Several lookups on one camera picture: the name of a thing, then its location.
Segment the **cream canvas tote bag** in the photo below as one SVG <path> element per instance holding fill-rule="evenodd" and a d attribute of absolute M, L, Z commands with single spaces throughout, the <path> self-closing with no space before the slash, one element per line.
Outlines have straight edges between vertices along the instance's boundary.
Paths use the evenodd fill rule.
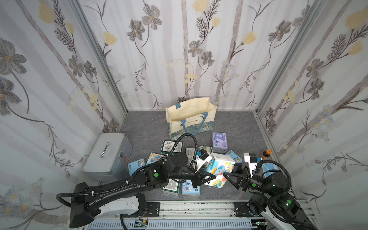
<path fill-rule="evenodd" d="M 177 140 L 185 133 L 195 136 L 211 131 L 217 108 L 209 97 L 190 99 L 167 108 L 166 122 L 170 139 Z"/>

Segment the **light blue tissue pack front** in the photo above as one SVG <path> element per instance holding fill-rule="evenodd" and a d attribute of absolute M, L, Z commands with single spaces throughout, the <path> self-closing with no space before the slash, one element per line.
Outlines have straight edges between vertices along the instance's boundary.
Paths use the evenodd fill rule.
<path fill-rule="evenodd" d="M 193 184 L 190 180 L 186 180 L 182 183 L 182 195 L 186 196 L 200 196 L 200 186 L 193 188 Z"/>

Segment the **aluminium frame rail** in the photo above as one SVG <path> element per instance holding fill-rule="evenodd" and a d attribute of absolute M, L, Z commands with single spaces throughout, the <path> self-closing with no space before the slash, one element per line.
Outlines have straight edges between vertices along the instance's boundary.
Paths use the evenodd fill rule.
<path fill-rule="evenodd" d="M 123 198 L 101 207 L 102 213 L 83 230 L 292 230 L 263 216 L 238 218 L 230 200 L 173 200 L 160 202 L 158 218 L 133 217 L 141 207 L 137 198 Z"/>

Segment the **green white tissue pack back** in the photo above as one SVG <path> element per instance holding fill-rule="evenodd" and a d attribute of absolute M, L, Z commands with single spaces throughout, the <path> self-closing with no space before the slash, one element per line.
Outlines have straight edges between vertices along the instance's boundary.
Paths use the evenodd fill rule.
<path fill-rule="evenodd" d="M 172 154 L 170 154 L 173 146 L 175 144 L 175 141 L 170 141 L 170 140 L 164 140 L 162 147 L 161 147 L 161 153 L 164 156 L 168 156 L 168 155 L 175 155 L 176 153 L 180 153 L 183 152 L 183 143 L 179 142 L 175 148 L 175 150 L 172 152 Z"/>

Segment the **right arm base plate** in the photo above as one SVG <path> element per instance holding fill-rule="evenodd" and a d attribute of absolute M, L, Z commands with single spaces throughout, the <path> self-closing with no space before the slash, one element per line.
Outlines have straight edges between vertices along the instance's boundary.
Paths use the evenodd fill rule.
<path fill-rule="evenodd" d="M 249 202 L 234 202 L 234 215 L 238 218 L 250 218 L 253 214 L 249 209 Z"/>

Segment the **cartoon tissue pack tilted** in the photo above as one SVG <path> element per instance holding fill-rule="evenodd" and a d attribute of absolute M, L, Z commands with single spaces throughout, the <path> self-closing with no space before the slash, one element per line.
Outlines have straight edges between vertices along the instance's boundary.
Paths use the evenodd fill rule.
<path fill-rule="evenodd" d="M 149 164 L 155 163 L 162 157 L 164 157 L 164 155 L 157 154 L 157 153 L 151 153 L 147 159 L 146 164 L 149 165 Z"/>

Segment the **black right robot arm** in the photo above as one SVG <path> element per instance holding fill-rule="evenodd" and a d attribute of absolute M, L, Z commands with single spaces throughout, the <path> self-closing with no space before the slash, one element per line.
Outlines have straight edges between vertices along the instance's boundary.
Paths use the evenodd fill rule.
<path fill-rule="evenodd" d="M 233 172 L 223 176 L 237 190 L 249 191 L 253 196 L 247 202 L 235 202 L 234 215 L 239 218 L 263 216 L 278 220 L 281 227 L 295 230 L 316 230 L 299 202 L 289 193 L 292 181 L 289 172 L 280 163 L 272 160 L 260 161 L 255 170 L 241 168 L 238 164 Z"/>

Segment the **green white tissue pack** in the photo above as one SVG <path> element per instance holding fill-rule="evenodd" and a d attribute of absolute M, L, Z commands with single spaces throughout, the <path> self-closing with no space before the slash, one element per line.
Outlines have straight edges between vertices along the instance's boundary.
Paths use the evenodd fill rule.
<path fill-rule="evenodd" d="M 180 184 L 170 179 L 168 185 L 163 187 L 162 191 L 166 194 L 178 196 L 180 191 Z"/>
<path fill-rule="evenodd" d="M 185 148 L 185 154 L 188 158 L 188 163 L 187 165 L 189 166 L 192 162 L 192 160 L 195 160 L 196 159 L 196 150 L 195 148 Z"/>
<path fill-rule="evenodd" d="M 164 140 L 162 147 L 161 147 L 161 153 L 164 156 L 168 156 L 168 155 L 175 155 L 176 153 L 180 153 L 183 152 L 183 143 L 179 142 L 175 148 L 175 150 L 172 152 L 172 154 L 170 154 L 173 146 L 175 144 L 175 141 L 170 141 L 170 140 Z"/>

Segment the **blue face mask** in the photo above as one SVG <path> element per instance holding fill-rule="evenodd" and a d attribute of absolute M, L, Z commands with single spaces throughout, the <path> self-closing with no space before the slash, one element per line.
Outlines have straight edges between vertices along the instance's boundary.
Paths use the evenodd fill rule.
<path fill-rule="evenodd" d="M 273 163 L 265 163 L 262 165 L 262 174 L 261 176 L 263 178 L 267 178 L 269 177 L 270 175 L 272 175 L 273 173 L 276 173 L 276 172 L 281 172 L 281 169 L 273 164 Z"/>

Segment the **cartoon elephant tissue pack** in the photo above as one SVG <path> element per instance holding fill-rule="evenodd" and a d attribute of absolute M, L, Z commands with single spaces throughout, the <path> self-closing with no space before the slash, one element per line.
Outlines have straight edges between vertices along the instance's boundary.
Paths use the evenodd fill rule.
<path fill-rule="evenodd" d="M 213 148 L 211 146 L 199 146 L 199 150 L 206 150 L 208 153 L 212 154 L 213 153 Z"/>

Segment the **light blue tissue pack left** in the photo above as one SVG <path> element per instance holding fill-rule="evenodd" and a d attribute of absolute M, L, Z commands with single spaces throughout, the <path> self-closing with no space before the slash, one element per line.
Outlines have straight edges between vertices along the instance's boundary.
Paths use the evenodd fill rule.
<path fill-rule="evenodd" d="M 145 160 L 143 158 L 129 163 L 128 164 L 129 175 L 132 176 L 136 170 L 138 170 L 139 168 L 145 166 L 145 164 L 146 163 L 145 163 Z"/>

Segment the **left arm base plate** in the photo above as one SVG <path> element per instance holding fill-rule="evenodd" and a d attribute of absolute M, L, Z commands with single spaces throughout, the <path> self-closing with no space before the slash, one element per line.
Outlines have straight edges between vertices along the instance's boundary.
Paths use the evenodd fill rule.
<path fill-rule="evenodd" d="M 160 202 L 147 202 L 147 211 L 143 217 L 158 218 L 160 214 Z"/>

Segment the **green white tissue pack front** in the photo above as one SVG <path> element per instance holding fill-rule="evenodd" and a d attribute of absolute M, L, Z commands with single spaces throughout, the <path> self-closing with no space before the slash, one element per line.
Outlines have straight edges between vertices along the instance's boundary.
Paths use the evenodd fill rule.
<path fill-rule="evenodd" d="M 162 191 L 166 194 L 178 196 L 180 191 L 180 184 L 170 179 L 168 185 L 163 187 Z"/>

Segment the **light blue purple-logo tissue pack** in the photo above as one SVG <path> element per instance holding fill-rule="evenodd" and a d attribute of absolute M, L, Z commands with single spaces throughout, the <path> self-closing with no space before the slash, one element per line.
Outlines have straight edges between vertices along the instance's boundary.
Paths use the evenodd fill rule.
<path fill-rule="evenodd" d="M 234 151 L 232 151 L 232 150 L 228 151 L 225 155 L 230 156 L 230 157 L 234 160 L 235 164 L 237 164 L 237 163 L 242 163 L 242 162 L 243 162 L 242 158 L 241 158 L 241 157 L 239 157 L 239 156 L 238 156 Z"/>

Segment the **floral cartoon tissue pack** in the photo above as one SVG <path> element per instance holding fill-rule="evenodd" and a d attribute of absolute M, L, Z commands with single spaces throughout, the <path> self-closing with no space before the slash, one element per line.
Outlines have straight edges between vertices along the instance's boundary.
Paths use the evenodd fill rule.
<path fill-rule="evenodd" d="M 206 171 L 215 175 L 216 178 L 205 183 L 206 186 L 211 186 L 215 188 L 223 188 L 227 179 L 223 174 L 232 172 L 235 161 L 229 155 L 213 153 L 213 159 L 206 167 Z"/>

